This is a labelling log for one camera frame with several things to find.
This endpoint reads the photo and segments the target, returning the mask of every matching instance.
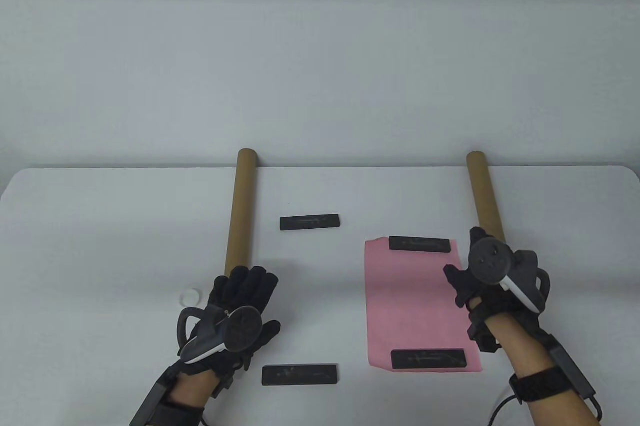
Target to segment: hand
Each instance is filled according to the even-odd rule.
[[[480,227],[471,228],[471,231],[469,231],[469,250],[471,250],[471,246],[473,246],[478,240],[488,236],[490,235]],[[457,305],[458,308],[466,306],[469,310],[475,308],[479,301],[474,301],[474,304],[471,305],[470,300],[472,298],[477,298],[477,296],[480,295],[480,292],[488,286],[472,275],[469,269],[461,270],[453,266],[453,264],[447,264],[444,267],[444,274],[446,275],[448,283],[455,289],[455,305]]]
[[[469,250],[471,250],[477,241],[490,235],[480,227],[473,227],[469,236]],[[496,344],[496,338],[484,324],[484,321],[498,314],[510,314],[528,334],[533,337],[538,336],[540,332],[539,314],[527,309],[511,291],[505,291],[498,285],[484,284],[469,269],[460,270],[451,264],[444,267],[444,273],[446,280],[455,289],[455,304],[458,308],[466,306],[471,312],[469,319],[472,326],[469,328],[468,334],[470,339],[477,342],[480,351],[494,353],[499,348]],[[482,308],[475,310],[481,303]]]
[[[226,311],[233,311],[242,306],[252,306],[261,314],[274,292],[278,278],[273,273],[267,273],[261,266],[254,266],[249,270],[245,266],[236,266],[229,277],[218,276],[213,283],[213,290],[208,297],[208,303],[216,305]],[[221,385],[228,388],[237,369],[249,369],[251,359],[256,351],[267,344],[280,332],[279,321],[268,321],[263,324],[258,339],[249,348],[239,353],[221,351],[197,363],[183,365],[181,371],[194,375],[211,370],[220,379]],[[198,324],[194,326],[190,338],[198,334]]]

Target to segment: cable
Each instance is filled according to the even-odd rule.
[[[500,413],[500,410],[502,410],[503,406],[509,403],[509,401],[512,401],[514,399],[516,399],[516,396],[511,395],[508,398],[504,399],[502,403],[500,403],[498,406],[496,406],[496,408],[494,409],[491,415],[491,419],[489,420],[489,424],[487,424],[487,426],[492,426],[494,424],[494,421],[496,420],[496,416],[498,416],[498,413]]]
[[[596,409],[596,419],[600,421],[602,419],[602,408],[600,404],[596,401],[596,399],[593,396],[589,398],[589,401],[591,401],[591,404]]]

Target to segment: black rectangular block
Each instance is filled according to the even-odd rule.
[[[281,216],[280,231],[335,228],[340,226],[337,214],[308,214],[306,216]]]
[[[390,236],[389,250],[405,250],[408,252],[450,253],[451,241],[444,238]]]
[[[267,365],[262,367],[263,386],[335,385],[338,365]]]
[[[467,358],[463,349],[394,349],[393,369],[464,368]]]

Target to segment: wrist strap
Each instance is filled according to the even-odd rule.
[[[191,408],[163,401],[156,406],[148,424],[152,426],[198,426],[203,412],[204,408]]]
[[[222,376],[222,378],[218,378],[219,383],[211,393],[211,397],[213,399],[217,398],[218,395],[222,392],[222,390],[228,390],[234,382],[234,372],[227,374],[226,376]]]
[[[509,385],[519,403],[530,403],[564,393],[572,389],[571,383],[558,366],[539,373],[518,378],[509,378]]]
[[[476,328],[487,321],[491,316],[496,316],[500,313],[508,313],[512,311],[512,306],[507,303],[490,303],[483,300],[477,307],[469,312],[469,319],[471,324]]]
[[[478,345],[478,349],[483,353],[495,353],[502,348],[485,324],[480,328],[476,328],[472,324],[466,331],[466,335],[471,341],[475,341]]]

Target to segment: cardboard tube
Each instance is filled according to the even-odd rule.
[[[258,155],[249,148],[238,152],[231,203],[229,238],[226,241],[224,274],[229,275],[238,265],[250,268],[251,239],[254,232],[254,203],[256,202],[256,174]]]
[[[494,187],[491,184],[487,157],[481,151],[472,151],[466,155],[466,167],[469,170],[475,210],[478,214],[478,223],[490,235],[501,241],[505,241],[503,223],[498,212],[498,203]]]

